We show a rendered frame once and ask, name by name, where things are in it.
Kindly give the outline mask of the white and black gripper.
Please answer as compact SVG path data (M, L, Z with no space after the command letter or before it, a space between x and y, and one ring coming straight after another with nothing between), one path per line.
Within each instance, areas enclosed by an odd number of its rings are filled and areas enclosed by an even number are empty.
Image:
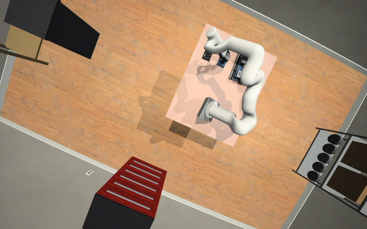
M225 51L225 52L223 52L223 53L220 53L219 54L219 59L221 60L221 59L223 59L223 60L227 60L224 56L226 55L226 52L229 52L229 50L227 50L227 51ZM229 52L230 53L230 52Z

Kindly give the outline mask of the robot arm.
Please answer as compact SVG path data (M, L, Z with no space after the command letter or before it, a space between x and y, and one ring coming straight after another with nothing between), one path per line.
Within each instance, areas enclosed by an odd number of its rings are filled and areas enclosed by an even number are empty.
M264 72L260 70L265 57L264 48L257 43L232 36L223 41L215 27L210 28L206 36L208 40L204 45L205 51L220 54L230 50L247 57L240 76L241 84L247 88L242 100L242 119L237 119L235 113L219 107L216 101L209 103L205 115L228 124L237 135L246 135L257 123L256 102L265 79Z

